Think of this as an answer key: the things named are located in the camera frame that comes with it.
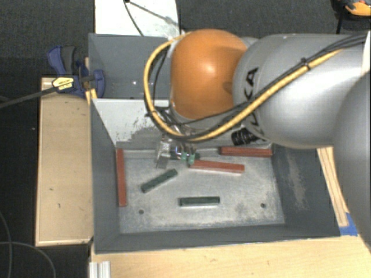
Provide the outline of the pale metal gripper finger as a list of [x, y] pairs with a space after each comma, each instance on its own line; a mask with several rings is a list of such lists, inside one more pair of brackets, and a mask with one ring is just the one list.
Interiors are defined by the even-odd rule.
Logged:
[[157, 147], [156, 168], [165, 168], [165, 157], [163, 156], [163, 142]]
[[170, 150], [171, 144], [168, 142], [162, 143], [162, 153], [161, 153], [161, 168], [166, 169], [168, 161], [170, 160]]

